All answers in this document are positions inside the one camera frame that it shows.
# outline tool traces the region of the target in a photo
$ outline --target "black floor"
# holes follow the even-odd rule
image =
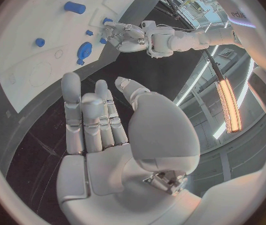
[[[153,10],[147,20],[179,27],[172,18]],[[150,58],[145,51],[121,53],[117,61],[82,81],[82,94],[94,92],[95,82],[107,81],[119,115],[127,131],[133,110],[114,81],[118,76],[138,81],[152,91],[173,100],[183,87],[201,53],[190,50],[165,58]],[[19,145],[7,174],[7,181],[18,196],[39,216],[52,225],[69,224],[56,198],[56,178],[66,155],[63,99],[38,119]]]

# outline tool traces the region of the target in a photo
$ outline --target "robotic arm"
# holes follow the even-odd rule
[[[242,47],[232,27],[208,32],[202,29],[185,32],[169,26],[156,26],[154,21],[143,21],[142,29],[132,24],[110,21],[104,24],[108,41],[119,51],[130,53],[147,50],[152,58],[168,57],[174,51],[207,49],[214,45],[234,44]]]

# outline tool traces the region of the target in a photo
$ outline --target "blue knob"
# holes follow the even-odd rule
[[[93,35],[93,32],[90,31],[90,30],[87,30],[87,31],[86,31],[86,34],[87,34],[88,36],[92,36],[92,35]]]
[[[80,46],[77,55],[79,59],[85,59],[91,54],[91,52],[92,52],[92,44],[89,42],[84,42]]]
[[[109,18],[105,18],[104,21],[103,21],[103,24],[105,24],[105,22],[112,22],[113,20],[112,19],[109,19]]]
[[[99,42],[100,42],[101,44],[107,44],[107,41],[106,41],[106,39],[104,39],[104,38],[101,38]]]
[[[74,12],[76,14],[83,14],[86,10],[86,6],[82,5],[82,4],[78,4],[78,3],[74,3],[71,1],[68,1],[65,5],[64,5],[64,9],[66,11],[71,11]]]
[[[82,59],[78,59],[78,61],[77,61],[77,64],[82,65],[82,66],[84,65],[84,63],[85,62]]]
[[[43,38],[37,38],[37,39],[35,40],[35,43],[36,43],[36,45],[37,45],[38,47],[43,47],[44,44],[45,44],[45,40],[44,40]]]

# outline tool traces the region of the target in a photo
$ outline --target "orange light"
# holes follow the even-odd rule
[[[229,80],[217,82],[217,91],[223,108],[224,120],[227,133],[235,133],[242,130],[240,113],[232,87]]]

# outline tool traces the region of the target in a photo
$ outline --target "white panel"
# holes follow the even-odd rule
[[[85,5],[86,11],[65,11],[68,1]],[[76,64],[77,51],[84,42],[93,45],[84,65],[98,60],[104,48],[99,42],[102,20],[108,17],[119,21],[133,2],[119,1],[117,9],[110,0],[27,0],[15,6],[0,37],[0,83],[17,112],[64,73],[81,67]],[[87,36],[87,30],[94,35]],[[45,39],[43,47],[35,44],[37,38]]]

